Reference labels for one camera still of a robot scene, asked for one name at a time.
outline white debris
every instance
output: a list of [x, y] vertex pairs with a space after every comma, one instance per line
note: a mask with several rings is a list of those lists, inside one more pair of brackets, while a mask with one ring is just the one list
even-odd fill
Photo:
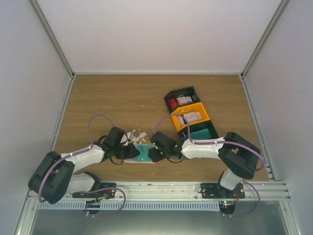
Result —
[[133, 143], [137, 143], [137, 142], [139, 142], [139, 141], [142, 142], [142, 141], [144, 141], [143, 138], [144, 138], [145, 136], [147, 136], [147, 135], [148, 135], [148, 134], [146, 134], [146, 132], [142, 132], [142, 133], [140, 133], [140, 135], [139, 135], [138, 137], [135, 137], [135, 136], [134, 136], [134, 137], [132, 138], [132, 142], [133, 142]]

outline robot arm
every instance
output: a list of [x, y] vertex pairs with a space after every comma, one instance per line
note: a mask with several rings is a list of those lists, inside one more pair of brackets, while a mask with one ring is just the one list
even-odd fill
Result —
[[151, 137], [151, 142], [156, 147], [149, 150], [149, 157], [153, 162], [165, 158], [176, 160], [213, 158], [223, 161], [228, 170], [221, 174], [217, 190], [222, 197], [226, 197], [233, 193], [232, 191], [241, 180], [253, 179], [259, 159], [253, 153], [240, 147], [235, 152], [237, 147], [230, 144], [206, 144], [221, 141], [240, 143], [260, 153], [256, 146], [232, 132], [227, 133], [225, 137], [214, 140], [197, 140], [197, 144], [187, 138], [179, 138], [175, 141], [162, 132], [156, 132]]
[[[101, 180], [90, 172], [73, 175], [76, 171], [95, 163], [100, 163], [115, 156], [118, 159], [127, 159], [138, 156], [140, 153], [129, 140], [132, 133], [126, 133], [117, 127], [113, 127], [108, 136], [101, 141], [96, 141], [93, 145], [73, 153], [58, 154], [49, 152], [33, 176], [28, 182], [28, 187], [39, 193], [43, 178], [48, 173], [52, 165], [64, 158], [49, 174], [43, 186], [42, 197], [49, 203], [57, 203], [64, 195], [74, 194], [81, 191], [100, 189]], [[88, 197], [100, 198], [103, 192]]]

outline wooden table surface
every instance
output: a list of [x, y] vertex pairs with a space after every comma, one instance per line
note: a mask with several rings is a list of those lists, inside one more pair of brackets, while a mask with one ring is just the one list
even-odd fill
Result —
[[[87, 123], [94, 114], [105, 114], [126, 132], [148, 134], [158, 120], [169, 114], [164, 96], [171, 90], [194, 86], [218, 134], [235, 132], [259, 146], [245, 93], [235, 75], [78, 75], [74, 81], [56, 151], [72, 152], [87, 147]], [[111, 124], [94, 118], [94, 140], [106, 135]], [[177, 138], [173, 121], [166, 119], [159, 128]], [[110, 161], [90, 165], [88, 170], [104, 181], [217, 181], [226, 166], [215, 159], [192, 159], [179, 164], [162, 160], [156, 164], [113, 165]], [[256, 172], [255, 181], [267, 181], [266, 170]]]

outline purple cable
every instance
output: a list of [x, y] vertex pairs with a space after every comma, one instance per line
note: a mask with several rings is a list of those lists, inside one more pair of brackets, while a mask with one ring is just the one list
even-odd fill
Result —
[[262, 170], [264, 167], [265, 167], [265, 161], [264, 159], [262, 158], [262, 156], [255, 150], [253, 150], [252, 148], [249, 148], [241, 143], [236, 143], [236, 142], [232, 142], [232, 141], [217, 141], [217, 142], [195, 142], [193, 139], [191, 139], [191, 136], [190, 136], [190, 126], [189, 126], [189, 123], [187, 121], [187, 119], [183, 116], [183, 115], [180, 115], [180, 114], [168, 114], [166, 116], [164, 116], [163, 118], [161, 118], [161, 120], [158, 122], [158, 124], [156, 125], [156, 127], [154, 128], [153, 132], [152, 132], [152, 135], [155, 134], [155, 132], [157, 131], [157, 128], [158, 126], [160, 126], [161, 122], [163, 122], [164, 119], [170, 117], [170, 116], [177, 116], [177, 117], [181, 117], [186, 123], [187, 123], [187, 132], [188, 132], [188, 138], [189, 140], [194, 143], [194, 144], [198, 144], [198, 145], [206, 145], [206, 144], [209, 144], [209, 145], [216, 145], [216, 144], [231, 144], [231, 145], [235, 145], [237, 147], [241, 147], [241, 148], [244, 148], [245, 150], [253, 153], [254, 155], [256, 155], [262, 162], [262, 165], [256, 169], [256, 171], [259, 171], [259, 170]]
[[[123, 204], [121, 205], [121, 207], [114, 211], [113, 213], [110, 213], [110, 214], [99, 214], [99, 215], [92, 215], [92, 217], [107, 217], [107, 216], [111, 216], [111, 215], [114, 215], [116, 213], [119, 213], [125, 206], [125, 203], [126, 203], [126, 195], [125, 195], [125, 192], [119, 188], [114, 188], [114, 187], [110, 187], [110, 188], [101, 188], [101, 189], [98, 189], [98, 190], [95, 190], [95, 191], [89, 191], [89, 192], [80, 192], [80, 193], [95, 193], [95, 192], [100, 192], [100, 191], [104, 191], [104, 190], [108, 190], [108, 189], [114, 189], [114, 190], [117, 190], [117, 191], [120, 191], [123, 196], [124, 196], [124, 201], [123, 201]], [[85, 213], [86, 215], [88, 215], [88, 212], [87, 212], [87, 208], [88, 208], [88, 204], [86, 204], [86, 207], [85, 207]]]
[[47, 173], [45, 174], [41, 184], [40, 184], [40, 187], [39, 187], [39, 190], [38, 190], [38, 200], [39, 202], [43, 203], [45, 202], [46, 200], [42, 199], [42, 192], [43, 192], [43, 189], [44, 189], [44, 185], [45, 185], [45, 182], [47, 181], [49, 175], [51, 174], [51, 172], [54, 170], [54, 168], [62, 161], [64, 161], [65, 159], [68, 159], [70, 157], [73, 157], [75, 156], [76, 154], [82, 154], [82, 153], [86, 153], [88, 151], [90, 151], [93, 147], [93, 139], [92, 139], [92, 135], [91, 135], [91, 130], [90, 130], [90, 124], [91, 124], [91, 121], [95, 118], [95, 117], [105, 117], [111, 124], [112, 126], [114, 126], [113, 122], [109, 119], [108, 116], [104, 115], [104, 114], [95, 114], [93, 115], [90, 119], [89, 119], [89, 122], [88, 122], [88, 133], [89, 133], [89, 138], [90, 138], [90, 142], [91, 142], [91, 145], [87, 148], [84, 148], [82, 150], [78, 150], [76, 152], [73, 152], [72, 154], [68, 154], [67, 156], [57, 160], [53, 165], [52, 167], [50, 167], [50, 169], [47, 171]]
[[255, 208], [253, 211], [248, 212], [248, 213], [245, 213], [245, 214], [230, 215], [230, 214], [222, 213], [222, 212], [220, 211], [220, 213], [221, 213], [222, 215], [229, 215], [229, 217], [240, 218], [240, 217], [245, 217], [245, 216], [251, 215], [251, 214], [256, 213], [256, 212], [258, 211], [258, 209], [259, 209], [259, 207], [260, 207], [260, 204], [261, 204], [261, 198], [260, 198], [260, 194], [259, 194], [258, 190], [256, 190], [256, 188], [255, 188], [252, 184], [250, 184], [250, 183], [248, 183], [248, 182], [246, 182], [246, 181], [243, 181], [243, 183], [245, 183], [245, 184], [247, 184], [247, 185], [250, 185], [251, 188], [254, 189], [254, 191], [256, 192], [256, 195], [258, 196], [258, 205], [256, 206], [256, 208]]

